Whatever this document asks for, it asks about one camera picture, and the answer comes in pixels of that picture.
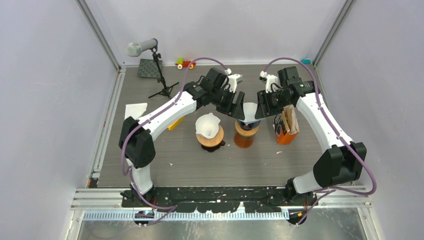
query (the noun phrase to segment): cable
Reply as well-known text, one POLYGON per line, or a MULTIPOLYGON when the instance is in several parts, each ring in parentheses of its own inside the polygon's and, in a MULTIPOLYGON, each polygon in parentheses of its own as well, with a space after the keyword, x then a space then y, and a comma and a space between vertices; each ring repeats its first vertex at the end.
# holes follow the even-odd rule
POLYGON ((276 58, 276 59, 270 61, 268 63, 268 65, 266 65, 266 67, 263 69, 263 71, 266 72, 267 69, 268 69, 268 67, 271 66, 271 64, 275 63, 278 60, 290 60, 290 61, 296 62, 296 63, 300 64, 302 67, 304 67, 307 70, 307 72, 309 73, 310 77, 312 78, 313 85, 314 85, 314 88, 315 88, 316 102, 318 103, 318 107, 321 110, 322 115, 324 116, 325 120, 328 122, 328 124, 330 125, 330 127, 332 128, 332 130, 334 131, 334 133, 337 135, 337 138, 340 139, 340 141, 347 147, 347 149, 349 150, 349 152, 351 152, 352 155, 363 166, 363 168, 365 169, 366 173, 368 173, 369 177, 371 178, 371 182, 372 182, 372 188, 368 192, 355 191, 355 190, 347 189, 347 188, 340 187, 340 186, 331 186, 330 188, 332 188, 332 189, 338 189, 338 190, 342 190, 342 191, 346 191, 346 192, 349 192, 349 193, 353 193, 353 194, 357 194, 357 195, 362 195, 362 196, 367 196, 367 195, 371 195, 371 194, 375 193, 376 190, 377 190, 377 182, 376 182, 376 178, 374 177, 374 174, 371 172, 371 169, 364 162, 364 160, 362 160, 362 158, 357 154, 357 152, 346 142, 346 140, 342 136, 340 136, 340 132, 337 130, 336 126, 334 126, 334 124, 331 122, 331 120, 330 120, 329 116, 327 115, 326 111, 324 110, 324 108, 321 107, 322 103, 320 101, 320 95, 319 95, 319 92, 318 92, 318 81, 315 78, 314 73, 303 62, 301 62, 301 61, 299 61, 299 60, 297 60, 295 58, 291 58, 291 57, 279 57, 279 58, 276 58))
POLYGON ((275 86, 277 89, 283 89, 282 87, 278 86, 275 82, 271 83, 271 91, 275 92, 273 86, 275 86))
POLYGON ((306 218, 306 216, 311 212, 311 210, 315 207, 315 205, 317 205, 318 204, 318 201, 319 200, 321 200, 322 198, 324 198, 325 196, 327 196, 327 195, 329 195, 329 194, 331 194, 331 193, 333 193, 333 192, 335 192, 336 190, 331 190, 331 191, 328 191, 328 192, 326 192, 325 194, 323 194, 322 196, 320 196, 320 197, 318 197, 318 199, 310 206, 310 208, 309 208, 309 210, 302 216, 302 218, 296 223, 296 226, 299 226, 299 224, 301 224, 304 220, 305 220, 305 218, 306 218))
POLYGON ((201 75, 200 77, 199 77, 199 80, 197 80, 197 84, 199 84, 200 83, 200 81, 202 80, 202 79, 204 79, 205 78, 205 76, 203 76, 203 75, 201 75))
MULTIPOLYGON (((225 66, 222 62, 211 58, 211 57, 198 57, 195 58, 194 60, 192 60, 188 66, 191 66, 191 64, 195 63, 198 60, 211 60, 214 61, 216 63, 218 63, 219 65, 221 65, 225 70, 228 69, 227 66, 225 66)), ((176 96, 174 102, 170 103, 168 106, 166 106, 164 109, 162 109, 161 111, 159 111, 158 113, 154 114, 153 116, 150 117, 150 119, 145 120, 144 122, 142 122, 141 124, 139 124, 137 127, 135 127, 129 134, 128 136, 126 136, 125 140, 123 141, 122 144, 122 151, 121 151, 121 155, 120 155, 120 163, 121 163, 121 170, 122 170, 122 174, 124 176, 128 175, 129 171, 132 169, 130 166, 125 169, 125 150, 127 149, 127 145, 128 145, 128 141, 130 140, 130 138, 134 135, 135 132, 137 132, 140 128, 142 128, 144 125, 146 125, 147 123, 151 122, 153 119, 155 119, 156 117, 158 117, 159 115, 165 113, 168 109, 170 109, 172 106, 174 106, 178 100, 181 98, 181 95, 183 94, 184 91, 184 86, 186 84, 186 79, 187 79, 187 73, 189 72, 189 67, 186 68, 185 73, 184 73, 184 78, 182 79, 182 84, 181 84, 181 88, 179 89, 178 95, 176 96)), ((152 208, 156 208, 156 209, 161 209, 161 210, 167 210, 170 209, 166 214, 164 214, 162 217, 160 217, 159 219, 150 222, 149 224, 147 224, 147 226, 151 226, 154 225, 156 223, 158 223, 160 220, 162 220, 163 218, 165 218, 167 215, 169 215, 170 213, 172 213, 177 206, 167 206, 167 207, 161 207, 161 206, 156 206, 154 204, 151 204, 150 202, 148 202, 143 195, 141 194, 141 192, 139 191, 139 188, 137 187, 137 184, 135 183, 134 179, 133 179, 133 175, 130 174, 129 178, 131 179, 131 184, 133 186, 133 188, 135 189, 135 191, 137 192, 138 196, 143 200, 144 203, 146 203, 147 205, 149 205, 152 208)))

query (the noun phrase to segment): paper scrap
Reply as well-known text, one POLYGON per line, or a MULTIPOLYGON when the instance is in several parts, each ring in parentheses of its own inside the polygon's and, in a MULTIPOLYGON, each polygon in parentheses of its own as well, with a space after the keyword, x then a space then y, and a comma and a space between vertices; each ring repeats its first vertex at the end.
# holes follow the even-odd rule
POLYGON ((127 104, 125 105, 125 114, 124 119, 128 117, 132 117, 137 120, 143 116, 147 109, 147 103, 135 103, 135 104, 127 104))

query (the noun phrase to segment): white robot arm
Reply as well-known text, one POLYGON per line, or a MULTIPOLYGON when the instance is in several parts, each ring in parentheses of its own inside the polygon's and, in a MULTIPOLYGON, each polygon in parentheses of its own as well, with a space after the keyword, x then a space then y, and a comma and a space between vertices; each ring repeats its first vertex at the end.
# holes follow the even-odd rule
POLYGON ((237 83, 243 81, 240 74, 230 74, 217 68, 211 68, 200 82, 189 82, 184 86, 184 91, 178 98, 175 96, 167 103, 153 112, 136 121, 132 117, 125 119, 119 140, 122 148, 125 138, 140 123, 147 123, 131 136, 125 148, 125 157, 132 168, 132 177, 139 192, 144 195, 153 187, 150 177, 150 163, 155 157, 153 141, 178 119, 188 115, 202 106, 216 105, 216 110, 236 119, 244 119, 243 98, 244 93, 239 92, 235 102, 237 83), (173 105, 168 110, 151 120, 151 117, 162 112, 167 106, 173 105))
POLYGON ((322 156, 313 166, 312 171, 287 181, 285 188, 287 197, 291 198, 295 195, 359 179, 363 167, 340 141, 340 137, 350 143, 350 146, 362 159, 365 159, 367 153, 364 144, 353 142, 341 129, 324 104, 321 94, 318 94, 321 106, 318 105, 312 81, 302 82, 296 68, 294 70, 285 68, 280 70, 278 74, 282 87, 278 86, 275 89, 271 88, 274 85, 271 83, 275 83, 275 79, 278 78, 266 72, 260 73, 260 79, 266 81, 266 83, 265 90, 257 93, 258 108, 255 117, 275 116, 283 111, 284 106, 293 104, 306 118, 322 150, 322 156), (326 113, 333 127, 340 132, 339 137, 323 116, 322 110, 326 113))

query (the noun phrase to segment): white connector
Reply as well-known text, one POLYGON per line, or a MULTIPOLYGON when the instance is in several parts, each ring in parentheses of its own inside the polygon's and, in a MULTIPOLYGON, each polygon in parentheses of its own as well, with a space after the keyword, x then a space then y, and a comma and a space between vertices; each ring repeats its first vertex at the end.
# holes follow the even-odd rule
POLYGON ((267 78, 267 72, 266 71, 261 71, 259 74, 259 77, 261 78, 267 78))
POLYGON ((224 72, 225 72, 226 75, 231 75, 231 69, 229 69, 229 68, 227 68, 224 72))

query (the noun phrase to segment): microphone stand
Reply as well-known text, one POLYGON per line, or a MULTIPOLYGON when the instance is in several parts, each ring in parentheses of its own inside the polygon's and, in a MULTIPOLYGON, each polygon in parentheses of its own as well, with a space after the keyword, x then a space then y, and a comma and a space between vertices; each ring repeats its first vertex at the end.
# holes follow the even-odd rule
POLYGON ((171 92, 175 85, 177 85, 179 82, 172 84, 171 86, 167 86, 167 82, 165 81, 164 75, 162 75, 161 67, 159 66, 159 59, 162 57, 160 53, 156 53, 158 51, 157 46, 151 49, 151 52, 153 53, 153 61, 156 63, 157 70, 159 71, 160 79, 157 80, 157 82, 162 83, 163 89, 148 98, 153 98, 156 95, 162 95, 168 98, 171 98, 171 92))

